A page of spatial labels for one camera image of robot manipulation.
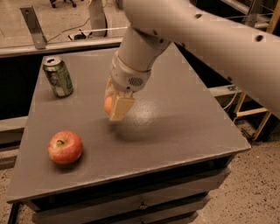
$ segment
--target red apple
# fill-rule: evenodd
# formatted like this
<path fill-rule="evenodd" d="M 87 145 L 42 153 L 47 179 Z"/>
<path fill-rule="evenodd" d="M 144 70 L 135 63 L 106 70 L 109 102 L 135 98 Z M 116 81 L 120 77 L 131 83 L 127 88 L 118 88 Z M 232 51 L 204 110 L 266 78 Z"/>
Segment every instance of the red apple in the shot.
<path fill-rule="evenodd" d="M 47 147 L 50 159 L 60 165 L 76 161 L 81 156 L 82 150 L 81 138 L 70 130 L 55 134 Z"/>

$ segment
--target soda can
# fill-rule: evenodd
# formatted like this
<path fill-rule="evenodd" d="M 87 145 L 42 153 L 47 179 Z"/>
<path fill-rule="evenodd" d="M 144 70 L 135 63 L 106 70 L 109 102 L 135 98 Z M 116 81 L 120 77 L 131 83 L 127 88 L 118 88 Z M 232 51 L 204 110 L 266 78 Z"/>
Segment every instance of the soda can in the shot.
<path fill-rule="evenodd" d="M 65 97 L 73 92 L 73 85 L 65 62 L 58 56 L 49 56 L 43 62 L 43 70 L 57 97 Z"/>

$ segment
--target cabinet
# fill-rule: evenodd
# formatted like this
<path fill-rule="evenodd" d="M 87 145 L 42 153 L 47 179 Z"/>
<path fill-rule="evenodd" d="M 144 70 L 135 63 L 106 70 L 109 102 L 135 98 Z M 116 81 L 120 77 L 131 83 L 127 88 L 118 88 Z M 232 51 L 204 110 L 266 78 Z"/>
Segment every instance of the cabinet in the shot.
<path fill-rule="evenodd" d="M 62 54 L 73 93 L 56 98 L 41 70 L 8 202 L 23 202 L 35 223 L 187 223 L 207 193 L 250 148 L 175 45 L 157 59 L 122 122 L 102 110 L 117 48 Z M 79 161 L 56 165 L 46 146 L 58 131 L 83 140 Z"/>

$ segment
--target speckled floor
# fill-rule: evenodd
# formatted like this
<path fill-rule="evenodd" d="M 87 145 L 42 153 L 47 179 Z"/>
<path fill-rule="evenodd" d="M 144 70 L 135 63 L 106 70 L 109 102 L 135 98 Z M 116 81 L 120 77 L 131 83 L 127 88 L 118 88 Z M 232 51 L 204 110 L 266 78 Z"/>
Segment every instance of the speckled floor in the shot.
<path fill-rule="evenodd" d="M 35 6 L 48 39 L 65 29 L 83 25 L 88 19 L 87 1 L 76 0 L 77 8 L 72 8 L 63 1 L 58 2 L 58 8 L 54 10 L 47 0 L 42 3 L 37 0 L 2 0 L 0 47 L 32 44 L 18 9 L 21 5 Z M 114 0 L 105 0 L 104 5 L 108 27 L 127 24 L 123 13 L 116 8 Z M 53 26 L 53 19 L 49 19 L 51 17 L 56 21 L 56 26 Z M 83 29 L 88 29 L 88 24 L 83 26 Z M 67 34 L 64 33 L 54 41 L 69 41 Z M 237 126 L 248 132 L 254 131 L 243 121 L 238 122 Z M 0 153 L 0 224 L 7 223 L 11 211 L 11 205 L 5 202 L 5 198 L 17 153 L 17 150 Z M 267 143 L 253 143 L 250 151 L 234 158 L 230 168 L 231 174 L 219 189 L 209 193 L 211 200 L 199 211 L 194 223 L 280 223 L 280 133 L 272 135 Z M 32 211 L 27 206 L 21 206 L 17 223 L 29 224 L 32 223 L 31 219 Z"/>

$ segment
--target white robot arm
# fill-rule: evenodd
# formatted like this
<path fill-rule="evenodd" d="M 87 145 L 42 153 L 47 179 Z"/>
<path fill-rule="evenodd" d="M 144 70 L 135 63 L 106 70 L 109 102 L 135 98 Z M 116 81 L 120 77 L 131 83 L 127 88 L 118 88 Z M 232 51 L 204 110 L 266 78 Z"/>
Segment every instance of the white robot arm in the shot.
<path fill-rule="evenodd" d="M 121 121 L 157 56 L 175 42 L 280 118 L 280 38 L 217 17 L 189 0 L 129 0 L 131 26 L 113 58 L 105 97 L 110 121 Z"/>

